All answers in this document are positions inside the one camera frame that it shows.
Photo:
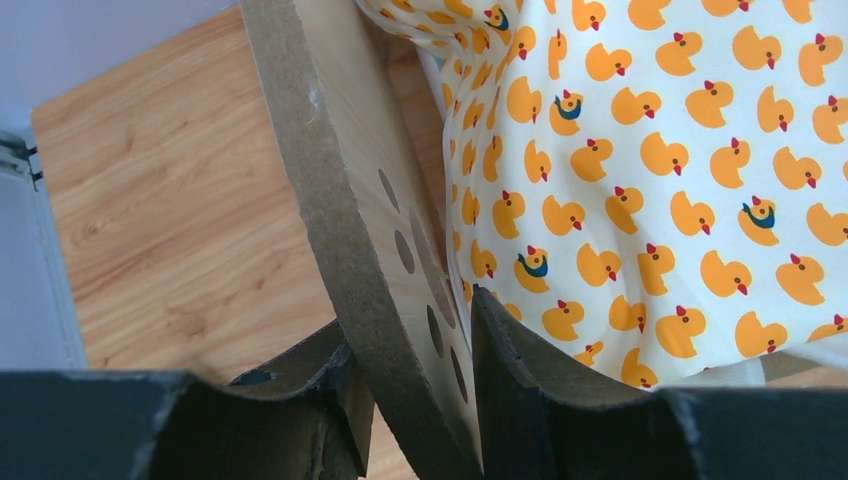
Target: white wall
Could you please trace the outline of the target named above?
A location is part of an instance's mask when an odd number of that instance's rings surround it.
[[[0,129],[237,0],[0,0]]]

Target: cardboard panel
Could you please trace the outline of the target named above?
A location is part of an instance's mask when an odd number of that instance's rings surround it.
[[[436,248],[444,234],[355,4],[241,6],[321,275],[386,421],[420,476],[479,478],[471,359]]]

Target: wooden surface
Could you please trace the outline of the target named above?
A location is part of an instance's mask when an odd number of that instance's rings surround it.
[[[229,381],[334,318],[238,9],[33,125],[92,367]],[[416,478],[374,428],[369,478]]]

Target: yellow duck print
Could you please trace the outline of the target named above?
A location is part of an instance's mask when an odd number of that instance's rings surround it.
[[[710,157],[710,173],[722,187],[737,189],[745,185],[739,176],[739,169],[747,166],[750,161],[751,146],[733,137],[730,146],[719,148]]]
[[[630,52],[618,49],[607,53],[603,43],[590,48],[586,54],[586,71],[598,82],[605,82],[615,75],[623,77],[632,63]]]
[[[763,327],[756,312],[748,312],[736,323],[736,347],[746,358],[774,353],[789,339],[786,327],[772,323]]]
[[[783,8],[786,13],[792,17],[792,20],[800,24],[810,23],[813,20],[813,14],[810,11],[810,4],[815,0],[783,0]]]
[[[595,342],[591,345],[586,345],[586,349],[582,353],[574,356],[578,362],[591,367],[595,364],[595,356],[604,351],[604,342]]]
[[[469,284],[464,279],[462,280],[462,297],[465,299],[465,303],[471,303],[471,296],[474,295],[474,291],[471,289],[471,284]]]
[[[503,141],[498,135],[492,136],[492,143],[483,153],[483,178],[489,182],[498,181],[498,160],[503,155]]]
[[[825,143],[839,145],[845,141],[842,126],[848,123],[848,97],[828,97],[827,103],[813,110],[813,129]]]
[[[583,320],[584,314],[583,305],[578,302],[559,300],[556,308],[551,308],[542,314],[542,325],[545,331],[555,339],[571,342],[577,340],[577,331],[574,330],[574,326]]]
[[[721,128],[727,124],[722,109],[733,103],[733,87],[727,82],[704,82],[704,88],[686,97],[686,110],[692,120],[707,128]]]
[[[811,87],[824,85],[824,68],[839,60],[843,49],[841,38],[817,33],[815,40],[801,47],[798,54],[798,69],[804,83]]]
[[[489,115],[486,116],[486,128],[492,130],[495,128],[495,120],[498,118],[498,105],[501,99],[501,87],[495,90],[495,100],[492,102],[492,109],[489,110]]]
[[[485,85],[486,82],[489,80],[489,77],[492,75],[493,69],[494,69],[494,67],[492,67],[492,65],[490,65],[489,62],[484,61],[483,65],[480,66],[480,70],[477,70],[477,75],[474,75],[474,81],[471,83],[471,90],[477,90],[477,89],[481,88],[483,85]],[[467,77],[470,73],[471,73],[471,69],[469,68],[468,71],[463,74],[462,78]],[[482,107],[480,108],[478,115],[479,116],[483,115],[483,108]]]
[[[715,250],[710,250],[701,260],[701,279],[717,297],[727,298],[735,293],[748,295],[753,278],[751,271],[741,262],[725,264]]]
[[[574,202],[560,205],[556,198],[550,195],[542,203],[542,218],[552,234],[562,237],[573,230],[583,229],[586,210]]]
[[[657,340],[672,357],[692,358],[698,354],[692,339],[706,329],[707,319],[703,312],[678,305],[674,315],[657,320]]]
[[[648,311],[644,303],[627,303],[627,298],[624,295],[619,295],[612,301],[609,311],[610,327],[622,331],[629,332],[635,328],[639,329],[639,333],[645,333],[647,324]]]
[[[703,202],[693,205],[684,191],[671,197],[671,219],[680,233],[689,237],[699,233],[709,235],[715,225],[713,209]]]
[[[550,108],[551,128],[564,137],[569,137],[580,131],[577,119],[583,111],[583,96],[568,90],[554,97]]]
[[[757,100],[757,120],[760,128],[766,133],[778,128],[785,132],[794,119],[795,109],[789,100],[775,100],[774,87],[766,87]]]
[[[800,190],[809,186],[816,188],[822,170],[812,158],[795,159],[789,147],[783,147],[774,155],[774,173],[780,183],[789,190]]]
[[[818,284],[824,280],[824,269],[812,257],[789,255],[789,263],[777,268],[777,283],[796,302],[816,306],[824,303]]]
[[[600,30],[601,22],[607,18],[607,10],[600,2],[571,0],[571,18],[574,28],[585,32],[588,29]]]
[[[451,13],[470,20],[474,16],[474,10],[465,4],[464,0],[444,0],[445,8]]]
[[[807,226],[823,244],[839,247],[848,242],[848,213],[831,215],[824,204],[817,203],[807,210]]]
[[[465,176],[470,175],[476,161],[477,149],[474,147],[474,142],[469,141],[465,144],[465,148],[462,149],[462,174]]]
[[[466,225],[477,225],[477,218],[480,217],[480,200],[471,193],[470,188],[465,189],[465,194],[462,196],[462,221]]]
[[[773,247],[780,242],[773,230],[775,212],[777,205],[774,202],[753,195],[751,205],[743,203],[737,215],[739,227],[751,241],[764,247]]]
[[[520,77],[509,87],[506,94],[509,116],[518,123],[536,123],[542,109],[542,92],[531,90],[527,77]]]
[[[612,116],[622,125],[633,125],[647,117],[654,118],[662,107],[662,99],[654,92],[634,95],[630,87],[619,90],[612,99]]]
[[[807,339],[807,342],[815,342],[816,340],[839,335],[840,333],[845,333],[845,317],[836,314],[833,316],[833,322],[815,329],[813,333],[810,334],[810,338]]]
[[[739,65],[748,70],[766,66],[774,70],[781,53],[780,40],[774,36],[760,38],[753,25],[739,30],[733,37],[733,55]]]
[[[524,170],[533,183],[547,182],[551,174],[551,158],[547,153],[536,150],[536,140],[530,140],[524,149]]]
[[[689,164],[689,151],[679,143],[666,145],[660,132],[654,132],[642,141],[639,150],[642,163],[654,175],[664,177],[674,172],[678,177]]]
[[[415,9],[409,4],[409,0],[392,0],[392,4],[404,12],[415,13]]]
[[[726,17],[736,11],[747,12],[754,0],[701,0],[704,9],[715,17]]]
[[[624,363],[621,365],[621,381],[631,387],[636,388],[651,388],[659,383],[657,374],[647,365],[639,363],[638,348],[634,348],[624,357]]]
[[[489,250],[481,250],[477,239],[471,241],[471,269],[477,278],[495,278],[498,261]]]
[[[556,35],[548,42],[548,74],[551,80],[559,80],[560,65],[568,55],[568,41],[562,30],[557,29]]]
[[[590,287],[601,287],[607,280],[618,280],[621,259],[615,252],[595,253],[591,245],[584,244],[577,251],[577,271]]]
[[[507,18],[503,8],[498,4],[492,5],[492,8],[483,11],[483,15],[487,18],[486,25],[501,37],[504,45],[509,45],[512,41],[512,33],[509,29],[509,18]]]
[[[649,243],[645,247],[645,253],[636,256],[636,262],[639,264],[642,286],[648,295],[661,297],[668,293],[663,276],[674,270],[676,264],[671,249]]]
[[[657,49],[657,65],[667,74],[685,77],[695,73],[691,57],[701,51],[704,41],[697,32],[675,32],[672,41]]]
[[[606,210],[613,225],[624,233],[633,235],[639,231],[633,215],[642,210],[645,199],[636,188],[615,187],[615,195],[607,198]]]
[[[527,55],[534,48],[536,48],[536,31],[533,30],[533,27],[521,27],[515,33],[515,39],[513,39],[506,57],[501,61],[498,71],[495,73],[495,81],[501,81],[506,67],[515,61],[516,58],[520,58],[522,62],[527,60]]]
[[[612,142],[605,138],[586,140],[586,146],[571,154],[571,168],[574,174],[586,182],[597,182],[607,176],[602,162],[613,153]]]
[[[656,30],[665,25],[663,8],[671,5],[671,0],[630,0],[627,15],[634,27],[642,30]]]
[[[427,16],[430,17],[430,20],[432,20],[433,23],[436,23],[436,24],[439,24],[439,25],[455,25],[456,24],[456,19],[453,18],[452,16],[448,15],[445,12],[427,12]]]
[[[506,239],[517,238],[520,232],[515,221],[524,215],[526,208],[524,197],[520,193],[504,190],[502,198],[492,206],[492,219],[498,234]]]
[[[532,245],[527,246],[527,256],[518,254],[513,266],[515,279],[530,293],[545,293],[550,290],[545,277],[548,275],[548,252]]]
[[[474,48],[474,53],[482,54],[492,46],[489,39],[489,32],[483,28],[471,29],[471,47]]]

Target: rubber duck print fabric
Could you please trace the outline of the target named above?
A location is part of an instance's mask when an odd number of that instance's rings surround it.
[[[465,321],[644,389],[848,330],[848,2],[360,6],[446,58]]]

